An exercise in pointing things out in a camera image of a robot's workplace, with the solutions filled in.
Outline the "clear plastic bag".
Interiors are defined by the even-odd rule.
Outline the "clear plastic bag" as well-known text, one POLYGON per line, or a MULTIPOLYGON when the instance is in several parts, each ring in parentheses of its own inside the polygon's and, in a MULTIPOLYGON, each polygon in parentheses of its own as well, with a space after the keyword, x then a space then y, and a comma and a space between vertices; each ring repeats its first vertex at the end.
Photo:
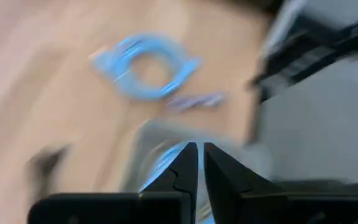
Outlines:
MULTIPOLYGON (((104 50, 93 59, 95 68, 121 92, 132 100, 151 105, 165 104, 166 114, 185 114, 196 107, 210 112, 226 107, 229 95, 215 91, 205 94, 179 94, 177 91, 189 82, 200 65, 198 58, 191 58, 180 44, 160 35, 138 34, 125 38, 112 49, 104 50), (168 65, 172 79, 161 88, 146 85, 132 70, 133 61, 141 56, 153 56, 168 65)), ((232 139, 218 136, 217 131, 197 128, 195 123, 210 123, 214 119, 201 115, 189 122, 150 119, 136 132, 137 140, 129 164, 119 185, 123 192, 140 192, 151 184, 181 153, 189 142, 198 147, 198 185, 196 223, 215 224, 204 177, 205 142, 218 145, 239 162, 253 168, 262 177, 272 173, 268 150, 246 149, 232 139)))

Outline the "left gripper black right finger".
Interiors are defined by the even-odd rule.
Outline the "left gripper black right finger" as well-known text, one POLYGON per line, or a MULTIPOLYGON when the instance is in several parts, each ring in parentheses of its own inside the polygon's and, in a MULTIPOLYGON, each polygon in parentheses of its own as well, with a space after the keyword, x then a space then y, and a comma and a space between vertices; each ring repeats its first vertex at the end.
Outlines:
POLYGON ((204 173, 216 224, 358 224, 358 183, 272 182, 210 142, 204 173))

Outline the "black aluminium table frame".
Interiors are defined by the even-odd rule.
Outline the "black aluminium table frame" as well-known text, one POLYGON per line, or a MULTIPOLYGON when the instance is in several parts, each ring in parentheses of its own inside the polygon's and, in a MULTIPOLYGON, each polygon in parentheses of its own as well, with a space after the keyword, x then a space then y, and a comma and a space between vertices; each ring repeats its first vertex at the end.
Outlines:
POLYGON ((284 45, 267 57, 266 69, 252 81, 260 90, 259 103, 273 97, 277 84, 269 78, 282 78, 297 84, 350 54, 358 53, 358 21, 333 29, 310 16, 300 15, 285 38, 284 45))

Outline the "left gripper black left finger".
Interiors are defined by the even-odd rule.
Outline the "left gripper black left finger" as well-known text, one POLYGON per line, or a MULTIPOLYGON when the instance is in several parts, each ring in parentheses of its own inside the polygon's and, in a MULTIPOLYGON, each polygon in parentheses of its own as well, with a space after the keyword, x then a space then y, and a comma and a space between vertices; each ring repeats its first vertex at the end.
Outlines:
POLYGON ((197 171, 189 142, 143 191, 53 194, 31 206, 28 224, 195 224, 197 171))

